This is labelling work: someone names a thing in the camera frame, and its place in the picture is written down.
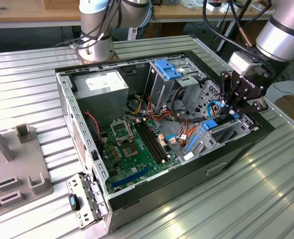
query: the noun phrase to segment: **yellow wire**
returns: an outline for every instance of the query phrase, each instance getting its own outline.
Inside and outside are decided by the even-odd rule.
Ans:
[[[142,100],[140,100],[138,109],[136,111],[132,112],[133,115],[139,113],[139,111],[141,110],[141,104],[142,104]]]

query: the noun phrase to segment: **white label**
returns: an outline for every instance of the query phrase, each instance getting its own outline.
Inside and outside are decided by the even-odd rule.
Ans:
[[[96,76],[94,78],[88,78],[86,80],[88,88],[91,91],[107,88],[110,87],[112,83],[115,83],[115,80],[111,79],[110,77],[107,78],[106,76]]]
[[[186,156],[184,156],[185,160],[189,160],[190,158],[194,157],[194,154],[192,152],[188,153]]]

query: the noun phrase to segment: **blue pcie slot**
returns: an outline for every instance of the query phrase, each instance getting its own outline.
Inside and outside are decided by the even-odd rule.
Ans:
[[[140,178],[141,176],[145,175],[146,172],[150,169],[150,167],[146,167],[145,169],[135,173],[135,174],[132,174],[130,175],[129,177],[126,177],[124,179],[121,179],[115,183],[112,184],[113,187],[118,187],[124,183],[127,183],[127,182],[130,182],[131,180],[133,179],[136,179],[136,178]]]

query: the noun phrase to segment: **black blue latch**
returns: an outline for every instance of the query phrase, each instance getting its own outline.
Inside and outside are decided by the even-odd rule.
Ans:
[[[78,198],[77,198],[76,194],[71,193],[68,196],[68,199],[69,199],[69,203],[70,203],[70,205],[72,207],[73,212],[80,210],[81,207],[79,205]]]

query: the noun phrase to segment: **blue latch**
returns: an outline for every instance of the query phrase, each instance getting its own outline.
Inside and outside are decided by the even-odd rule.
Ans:
[[[167,60],[157,60],[155,61],[158,69],[165,74],[168,80],[180,78],[182,76],[181,73],[177,72],[172,64],[170,64]]]
[[[237,120],[239,118],[239,115],[237,113],[234,113],[232,114],[232,117]]]
[[[75,198],[74,197],[71,197],[71,204],[72,204],[72,206],[75,204]]]
[[[210,120],[203,123],[203,127],[206,130],[212,129],[212,128],[217,127],[217,126],[218,126],[218,124],[213,119],[210,119]]]

